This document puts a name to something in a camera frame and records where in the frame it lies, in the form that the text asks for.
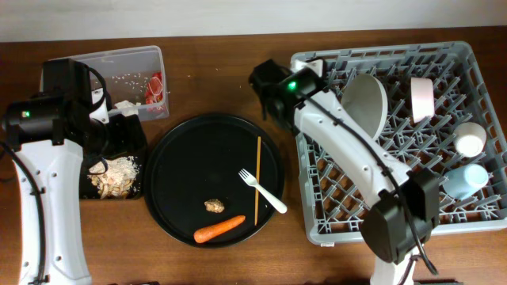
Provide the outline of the red snack wrapper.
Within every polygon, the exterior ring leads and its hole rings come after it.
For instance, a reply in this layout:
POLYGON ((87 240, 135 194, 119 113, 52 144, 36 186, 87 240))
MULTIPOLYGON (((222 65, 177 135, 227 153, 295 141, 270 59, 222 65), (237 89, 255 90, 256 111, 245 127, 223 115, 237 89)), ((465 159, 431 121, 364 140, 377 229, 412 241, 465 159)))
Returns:
POLYGON ((152 74, 150 81, 147 83, 147 90, 145 92, 145 103, 152 105, 160 103, 163 99, 163 84, 162 72, 152 74))

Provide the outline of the brown food scrap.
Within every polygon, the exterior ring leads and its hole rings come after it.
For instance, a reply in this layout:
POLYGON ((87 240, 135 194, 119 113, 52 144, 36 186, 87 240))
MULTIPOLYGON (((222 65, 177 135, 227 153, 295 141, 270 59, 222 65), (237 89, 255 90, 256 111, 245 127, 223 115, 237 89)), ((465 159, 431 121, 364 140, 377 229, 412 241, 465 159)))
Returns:
POLYGON ((221 213, 225 210, 224 204, 218 199, 210 199, 204 202, 205 209, 212 213, 221 213))

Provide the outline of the orange carrot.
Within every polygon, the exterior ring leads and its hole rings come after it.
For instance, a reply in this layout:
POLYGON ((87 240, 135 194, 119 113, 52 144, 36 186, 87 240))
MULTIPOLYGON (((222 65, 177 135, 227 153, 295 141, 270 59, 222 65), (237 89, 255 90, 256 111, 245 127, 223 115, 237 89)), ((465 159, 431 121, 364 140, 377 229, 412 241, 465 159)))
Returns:
POLYGON ((245 215, 238 215, 226 221, 219 222, 215 225, 206 226, 204 228, 198 229, 193 235, 194 241, 198 244, 210 241, 211 239, 216 238, 221 234, 233 230, 237 226, 244 223, 245 220, 246 220, 245 215))

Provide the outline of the wooden chopstick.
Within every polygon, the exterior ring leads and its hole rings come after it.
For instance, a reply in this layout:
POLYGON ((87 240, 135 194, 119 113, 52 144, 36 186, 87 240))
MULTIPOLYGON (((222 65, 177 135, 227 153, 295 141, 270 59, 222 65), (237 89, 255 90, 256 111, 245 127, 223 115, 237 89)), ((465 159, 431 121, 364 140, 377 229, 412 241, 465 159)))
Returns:
MULTIPOLYGON (((260 170, 261 170, 261 136, 257 137, 257 159, 256 159, 256 179, 257 182, 260 178, 260 170)), ((258 223, 258 205, 259 205, 259 191, 256 189, 255 192, 255 201, 254 201, 254 225, 257 226, 258 223)))

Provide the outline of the white plastic fork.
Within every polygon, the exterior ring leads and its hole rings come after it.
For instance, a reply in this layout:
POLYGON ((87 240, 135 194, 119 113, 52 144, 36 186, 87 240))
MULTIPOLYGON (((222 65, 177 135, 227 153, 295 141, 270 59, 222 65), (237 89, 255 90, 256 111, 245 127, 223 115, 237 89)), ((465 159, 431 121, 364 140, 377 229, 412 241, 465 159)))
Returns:
POLYGON ((288 211, 287 206, 281 200, 276 198, 271 192, 263 188, 251 173, 245 169, 241 169, 238 172, 238 175, 247 185, 257 189, 278 212, 285 214, 288 211))

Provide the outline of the grey plate with food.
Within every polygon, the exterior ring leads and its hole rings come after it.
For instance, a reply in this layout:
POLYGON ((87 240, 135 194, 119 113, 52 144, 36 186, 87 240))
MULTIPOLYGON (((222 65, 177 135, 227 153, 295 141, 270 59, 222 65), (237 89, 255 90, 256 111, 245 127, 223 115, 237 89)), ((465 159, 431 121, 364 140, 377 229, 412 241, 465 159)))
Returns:
POLYGON ((345 111, 377 140, 387 122, 387 93, 370 74, 357 75, 345 88, 341 105, 345 111))

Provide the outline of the light blue plastic cup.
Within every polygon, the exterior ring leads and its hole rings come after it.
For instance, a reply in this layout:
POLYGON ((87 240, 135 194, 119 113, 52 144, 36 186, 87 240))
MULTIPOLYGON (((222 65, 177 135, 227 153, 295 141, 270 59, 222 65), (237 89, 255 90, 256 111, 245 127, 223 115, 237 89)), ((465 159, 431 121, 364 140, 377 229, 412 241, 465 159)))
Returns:
POLYGON ((465 200, 486 186, 489 174, 478 164, 469 164, 453 169, 445 174, 448 180, 443 184, 444 191, 456 200, 465 200))

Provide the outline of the white plastic cup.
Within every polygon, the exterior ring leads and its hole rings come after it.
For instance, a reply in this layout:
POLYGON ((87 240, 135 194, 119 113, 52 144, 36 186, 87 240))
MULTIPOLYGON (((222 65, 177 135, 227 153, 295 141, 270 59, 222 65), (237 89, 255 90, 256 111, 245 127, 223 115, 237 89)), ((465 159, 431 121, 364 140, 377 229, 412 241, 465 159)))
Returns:
POLYGON ((473 158, 479 155, 486 144, 486 130, 478 123, 466 122, 458 125, 454 145, 458 153, 473 158))

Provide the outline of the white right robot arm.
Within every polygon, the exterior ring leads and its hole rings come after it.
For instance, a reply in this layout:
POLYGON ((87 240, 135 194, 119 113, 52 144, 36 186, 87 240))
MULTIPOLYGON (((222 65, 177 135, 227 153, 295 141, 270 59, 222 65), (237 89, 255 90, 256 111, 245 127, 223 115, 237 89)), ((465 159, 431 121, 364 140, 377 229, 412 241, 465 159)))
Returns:
POLYGON ((277 66, 276 72, 268 90, 288 111, 283 122, 319 144, 368 207, 360 233, 376 257, 370 282, 407 284, 417 260, 437 275, 424 249, 439 224, 437 175, 427 168, 414 172, 383 149, 311 69, 277 66))

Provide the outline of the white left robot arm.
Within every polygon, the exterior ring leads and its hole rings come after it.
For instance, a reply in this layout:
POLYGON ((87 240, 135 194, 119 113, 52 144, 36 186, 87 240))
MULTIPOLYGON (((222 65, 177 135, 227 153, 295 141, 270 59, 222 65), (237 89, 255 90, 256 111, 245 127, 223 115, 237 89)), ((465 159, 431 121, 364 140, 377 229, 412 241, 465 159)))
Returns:
POLYGON ((82 169, 146 145, 137 115, 109 115, 92 92, 56 90, 12 103, 2 147, 21 194, 21 284, 90 284, 82 244, 82 169))

